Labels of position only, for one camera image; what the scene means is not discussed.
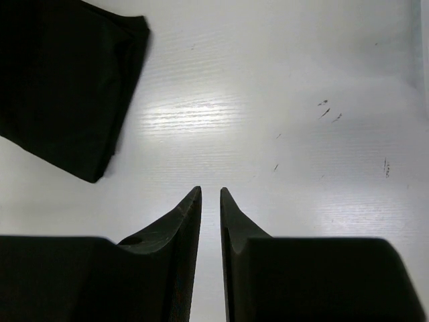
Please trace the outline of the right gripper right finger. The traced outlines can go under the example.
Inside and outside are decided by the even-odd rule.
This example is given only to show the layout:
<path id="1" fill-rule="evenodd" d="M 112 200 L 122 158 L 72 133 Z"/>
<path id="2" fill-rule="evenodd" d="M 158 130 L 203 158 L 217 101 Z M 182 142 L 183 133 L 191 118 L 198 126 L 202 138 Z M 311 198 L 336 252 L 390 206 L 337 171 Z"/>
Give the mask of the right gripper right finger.
<path id="1" fill-rule="evenodd" d="M 228 321 L 425 321 L 396 249 L 372 237 L 273 237 L 220 195 Z"/>

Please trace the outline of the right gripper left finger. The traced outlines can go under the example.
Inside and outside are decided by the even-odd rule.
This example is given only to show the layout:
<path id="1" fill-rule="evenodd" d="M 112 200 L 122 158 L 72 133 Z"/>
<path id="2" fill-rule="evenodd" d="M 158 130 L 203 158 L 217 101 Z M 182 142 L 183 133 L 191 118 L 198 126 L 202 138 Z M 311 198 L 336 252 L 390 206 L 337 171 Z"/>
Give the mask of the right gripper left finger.
<path id="1" fill-rule="evenodd" d="M 3 236 L 2 321 L 188 321 L 201 222 L 194 187 L 123 239 Z"/>

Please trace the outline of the black t shirt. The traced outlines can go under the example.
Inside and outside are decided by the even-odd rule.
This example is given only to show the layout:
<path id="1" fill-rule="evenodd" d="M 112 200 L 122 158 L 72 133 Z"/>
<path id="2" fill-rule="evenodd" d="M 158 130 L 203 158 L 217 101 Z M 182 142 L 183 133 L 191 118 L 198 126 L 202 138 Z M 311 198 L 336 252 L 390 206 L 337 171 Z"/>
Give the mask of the black t shirt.
<path id="1" fill-rule="evenodd" d="M 1 2 L 1 136 L 90 183 L 115 154 L 150 30 L 84 1 Z"/>

